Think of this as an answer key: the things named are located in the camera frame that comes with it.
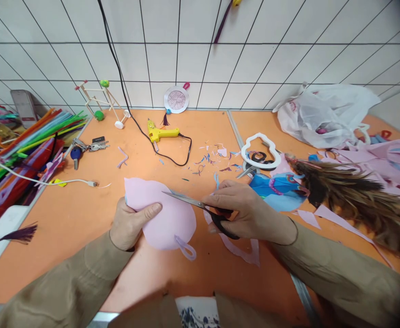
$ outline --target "sleeve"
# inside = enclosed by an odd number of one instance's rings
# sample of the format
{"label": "sleeve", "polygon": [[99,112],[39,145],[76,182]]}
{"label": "sleeve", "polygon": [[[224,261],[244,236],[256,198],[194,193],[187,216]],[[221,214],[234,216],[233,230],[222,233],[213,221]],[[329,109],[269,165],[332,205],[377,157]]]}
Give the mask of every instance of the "sleeve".
{"label": "sleeve", "polygon": [[131,256],[103,234],[16,294],[0,327],[87,327]]}
{"label": "sleeve", "polygon": [[295,225],[298,235],[293,244],[273,244],[292,273],[331,302],[343,323],[353,321],[356,325],[356,319],[360,319],[376,327],[397,326],[400,274],[298,223]]}

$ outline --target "yellow glue gun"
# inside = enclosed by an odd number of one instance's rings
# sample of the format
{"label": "yellow glue gun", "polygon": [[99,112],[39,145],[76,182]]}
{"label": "yellow glue gun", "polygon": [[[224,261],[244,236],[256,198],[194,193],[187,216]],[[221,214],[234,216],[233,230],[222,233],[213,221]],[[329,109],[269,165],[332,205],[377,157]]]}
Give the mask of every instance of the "yellow glue gun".
{"label": "yellow glue gun", "polygon": [[159,142],[160,138],[177,137],[178,134],[180,133],[180,129],[178,128],[173,130],[157,129],[156,126],[154,125],[154,122],[150,119],[148,119],[147,127],[148,127],[148,136],[150,137],[152,143]]}

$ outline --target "tassel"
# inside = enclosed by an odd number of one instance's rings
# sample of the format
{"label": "tassel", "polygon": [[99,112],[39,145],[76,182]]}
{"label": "tassel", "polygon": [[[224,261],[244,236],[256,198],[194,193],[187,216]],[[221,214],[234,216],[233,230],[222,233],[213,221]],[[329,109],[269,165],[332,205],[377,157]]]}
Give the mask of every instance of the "tassel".
{"label": "tassel", "polygon": [[168,122],[167,114],[166,114],[166,113],[165,113],[165,115],[163,116],[163,121],[162,121],[162,123],[163,123],[164,126],[168,126],[168,125],[169,125],[169,122]]}
{"label": "tassel", "polygon": [[37,222],[32,223],[22,229],[16,230],[11,232],[4,237],[0,238],[0,241],[3,240],[10,240],[10,241],[17,241],[21,244],[28,245],[28,243],[33,239],[33,236],[37,229]]}
{"label": "tassel", "polygon": [[[384,192],[383,186],[357,172],[353,164],[298,160],[286,155],[297,174],[304,174],[309,202],[322,203],[338,215],[363,223],[374,232],[374,242],[400,256],[400,198]],[[350,166],[350,169],[338,169]]]}

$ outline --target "person's left hand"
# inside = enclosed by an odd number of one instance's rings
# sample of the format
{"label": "person's left hand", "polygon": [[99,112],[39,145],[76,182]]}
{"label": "person's left hand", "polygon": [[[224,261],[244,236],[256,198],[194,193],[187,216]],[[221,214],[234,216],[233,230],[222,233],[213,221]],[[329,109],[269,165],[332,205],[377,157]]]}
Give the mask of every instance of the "person's left hand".
{"label": "person's left hand", "polygon": [[120,250],[132,248],[142,231],[143,226],[162,210],[159,203],[151,204],[140,212],[127,206],[124,197],[116,205],[116,213],[109,236],[112,243]]}

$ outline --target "white plastic bag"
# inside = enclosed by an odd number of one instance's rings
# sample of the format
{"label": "white plastic bag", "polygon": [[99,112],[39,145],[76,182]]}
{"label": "white plastic bag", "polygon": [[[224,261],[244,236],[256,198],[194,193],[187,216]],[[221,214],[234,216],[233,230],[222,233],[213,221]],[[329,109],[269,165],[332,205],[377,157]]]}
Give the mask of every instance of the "white plastic bag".
{"label": "white plastic bag", "polygon": [[[380,103],[378,96],[364,87],[348,84],[319,86],[311,91],[306,85],[302,85],[299,95],[273,109],[273,113],[278,112],[284,132],[316,148],[342,149],[346,143],[358,143],[354,131],[359,128],[369,142],[368,126],[361,122],[368,110]],[[319,134],[318,129],[327,132]]]}

